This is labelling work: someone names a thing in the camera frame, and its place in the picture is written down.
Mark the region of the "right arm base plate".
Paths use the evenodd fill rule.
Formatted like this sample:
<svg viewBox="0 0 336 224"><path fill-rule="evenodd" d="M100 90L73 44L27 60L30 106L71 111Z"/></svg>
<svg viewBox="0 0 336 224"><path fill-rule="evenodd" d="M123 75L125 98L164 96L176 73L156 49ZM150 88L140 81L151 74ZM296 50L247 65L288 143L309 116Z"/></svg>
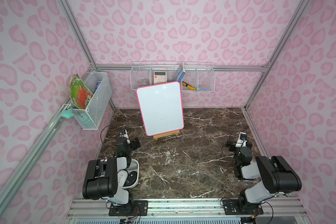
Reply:
<svg viewBox="0 0 336 224"><path fill-rule="evenodd" d="M263 215L261 204L248 203L240 199L222 198L220 205L224 208L225 215Z"/></svg>

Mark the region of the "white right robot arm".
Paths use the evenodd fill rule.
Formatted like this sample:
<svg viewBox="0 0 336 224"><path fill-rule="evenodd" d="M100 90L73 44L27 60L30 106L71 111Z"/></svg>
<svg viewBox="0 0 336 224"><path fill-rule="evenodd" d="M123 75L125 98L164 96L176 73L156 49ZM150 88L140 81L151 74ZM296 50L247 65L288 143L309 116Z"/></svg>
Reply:
<svg viewBox="0 0 336 224"><path fill-rule="evenodd" d="M238 209L247 212L280 193L288 194L302 189L300 177L282 156L257 156L252 163L252 144L247 139L236 143L227 142L226 146L233 152L236 178L245 181L260 179L259 183L239 194Z"/></svg>

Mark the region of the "white plastic storage box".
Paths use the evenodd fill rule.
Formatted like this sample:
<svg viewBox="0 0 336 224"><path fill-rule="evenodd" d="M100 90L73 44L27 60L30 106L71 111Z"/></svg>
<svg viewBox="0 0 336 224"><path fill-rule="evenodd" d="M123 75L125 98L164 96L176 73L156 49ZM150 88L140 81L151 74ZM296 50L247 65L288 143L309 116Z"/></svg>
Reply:
<svg viewBox="0 0 336 224"><path fill-rule="evenodd" d="M118 172L118 186L122 189L131 189L138 184L140 165L137 160L132 159L128 168Z"/></svg>

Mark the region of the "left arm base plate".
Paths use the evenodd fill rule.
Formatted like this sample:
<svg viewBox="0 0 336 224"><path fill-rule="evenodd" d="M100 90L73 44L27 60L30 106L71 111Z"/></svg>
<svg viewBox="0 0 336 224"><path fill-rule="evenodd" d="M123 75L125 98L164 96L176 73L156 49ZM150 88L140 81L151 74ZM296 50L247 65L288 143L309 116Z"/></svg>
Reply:
<svg viewBox="0 0 336 224"><path fill-rule="evenodd" d="M111 217L147 216L148 201L137 200L125 205L111 205L108 215Z"/></svg>

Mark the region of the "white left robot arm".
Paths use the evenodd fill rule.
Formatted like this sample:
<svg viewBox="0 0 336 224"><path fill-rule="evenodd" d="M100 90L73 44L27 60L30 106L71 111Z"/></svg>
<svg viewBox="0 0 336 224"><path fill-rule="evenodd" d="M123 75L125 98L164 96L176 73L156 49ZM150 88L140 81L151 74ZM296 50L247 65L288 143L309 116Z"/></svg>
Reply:
<svg viewBox="0 0 336 224"><path fill-rule="evenodd" d="M84 199L103 199L114 206L133 204L129 190L138 184L139 162L132 151L141 147L138 138L119 137L117 155L88 163L82 194Z"/></svg>

